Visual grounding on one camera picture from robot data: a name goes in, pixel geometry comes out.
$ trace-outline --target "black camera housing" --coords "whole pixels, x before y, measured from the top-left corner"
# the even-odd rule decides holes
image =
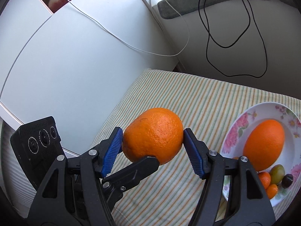
[[[11,136],[17,160],[35,190],[55,158],[64,155],[52,116],[20,126]]]

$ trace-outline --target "striped cloth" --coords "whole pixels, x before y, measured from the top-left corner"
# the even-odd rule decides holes
[[[234,120],[249,107],[261,102],[278,102],[298,117],[301,100],[228,82],[183,73],[148,69],[133,83],[95,137],[91,147],[106,139],[115,126],[123,130],[142,112],[163,107],[175,112],[209,149],[220,151]],[[119,154],[112,173],[129,165]],[[276,218],[287,209],[300,188],[299,179],[289,195],[276,207]],[[169,163],[125,192],[112,211],[120,226],[188,225],[201,195],[204,181],[194,174],[185,148]],[[221,198],[216,220],[223,218],[226,201]]]

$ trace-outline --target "pink flower pattern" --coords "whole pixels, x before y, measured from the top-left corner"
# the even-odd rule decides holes
[[[285,106],[276,105],[275,108],[282,113],[282,115],[280,116],[280,118],[282,120],[284,119],[285,115],[289,116],[289,119],[288,119],[287,123],[288,123],[290,128],[296,129],[296,131],[293,133],[294,137],[295,138],[300,138],[301,135],[298,132],[298,128],[301,128],[301,122],[299,121],[297,116],[294,114],[294,112],[291,111],[289,108],[286,108]]]
[[[300,175],[300,172],[301,172],[301,163],[294,166],[291,170],[291,174],[293,175],[294,177],[294,181],[293,181],[293,184],[297,181],[297,178],[299,177]]]
[[[296,126],[301,128],[301,122],[298,119],[296,119]]]
[[[295,138],[299,138],[300,137],[300,134],[297,133],[297,132],[294,132],[293,135],[294,135]]]
[[[295,125],[296,125],[294,119],[290,119],[290,120],[288,121],[288,124],[289,124],[289,126],[290,126],[291,128],[294,128]]]
[[[222,152],[229,154],[231,151],[231,147],[235,146],[235,144],[237,143],[237,139],[238,139],[238,125],[236,122],[227,135]]]
[[[236,122],[239,127],[246,127],[249,125],[248,122],[248,113],[244,113]]]
[[[248,114],[247,112],[244,113],[233,125],[231,130],[229,131],[227,138],[225,140],[222,152],[229,154],[231,151],[231,148],[234,147],[238,141],[238,138],[240,138],[240,134],[242,134],[243,130],[246,129],[249,125],[248,121],[248,115],[252,116],[252,120],[255,119],[255,116],[257,116],[256,112],[253,114]]]

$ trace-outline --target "orange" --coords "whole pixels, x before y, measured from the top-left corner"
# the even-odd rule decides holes
[[[122,150],[131,162],[150,155],[163,165],[175,157],[182,143],[180,118],[168,109],[153,108],[143,112],[126,128]]]
[[[256,171],[270,167],[279,157],[284,144],[284,129],[275,120],[260,123],[248,137],[243,148]]]
[[[264,187],[264,189],[267,189],[271,183],[271,176],[268,172],[260,172],[258,174],[258,177]]]
[[[271,184],[265,191],[268,198],[272,199],[278,193],[278,186],[276,184]]]

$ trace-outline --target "floral plate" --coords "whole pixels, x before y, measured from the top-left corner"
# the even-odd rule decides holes
[[[279,158],[266,171],[269,172],[273,166],[281,164],[286,174],[291,173],[293,175],[294,184],[301,171],[301,122],[293,111],[282,104],[274,102],[260,103],[241,114],[229,129],[220,154],[228,158],[242,156],[244,145],[250,133],[258,124],[268,119],[274,119],[282,124],[285,131],[285,142]],[[223,195],[227,201],[229,185],[230,177],[225,176]],[[271,199],[272,206],[281,202],[292,186],[288,189],[280,186],[276,196]]]

